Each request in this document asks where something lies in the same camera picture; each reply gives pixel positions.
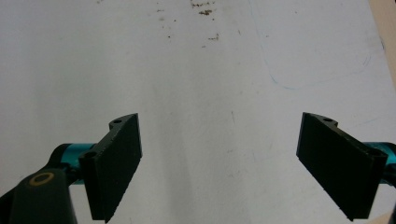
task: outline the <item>white surface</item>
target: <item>white surface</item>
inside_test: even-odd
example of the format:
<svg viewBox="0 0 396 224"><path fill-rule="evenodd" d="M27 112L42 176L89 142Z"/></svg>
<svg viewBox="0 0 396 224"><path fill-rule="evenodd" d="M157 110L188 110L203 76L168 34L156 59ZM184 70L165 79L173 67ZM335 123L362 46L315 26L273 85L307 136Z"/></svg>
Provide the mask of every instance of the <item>white surface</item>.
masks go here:
<svg viewBox="0 0 396 224"><path fill-rule="evenodd" d="M304 111L395 142L368 3L195 4L1 1L0 193L138 112L144 157L110 223L349 223L295 152ZM71 193L79 223L102 223ZM371 217L395 194L381 186Z"/></svg>

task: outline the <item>white tabletop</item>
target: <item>white tabletop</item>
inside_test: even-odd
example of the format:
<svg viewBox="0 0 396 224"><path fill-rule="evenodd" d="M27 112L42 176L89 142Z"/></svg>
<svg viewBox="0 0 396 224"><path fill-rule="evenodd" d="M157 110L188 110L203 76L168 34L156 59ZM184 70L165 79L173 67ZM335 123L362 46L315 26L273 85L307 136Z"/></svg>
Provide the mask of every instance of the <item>white tabletop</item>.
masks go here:
<svg viewBox="0 0 396 224"><path fill-rule="evenodd" d="M143 159L110 223L350 223L295 155L304 111L396 142L366 1L0 2L0 194L139 113ZM78 222L102 223L70 190ZM381 185L371 218L395 201Z"/></svg>

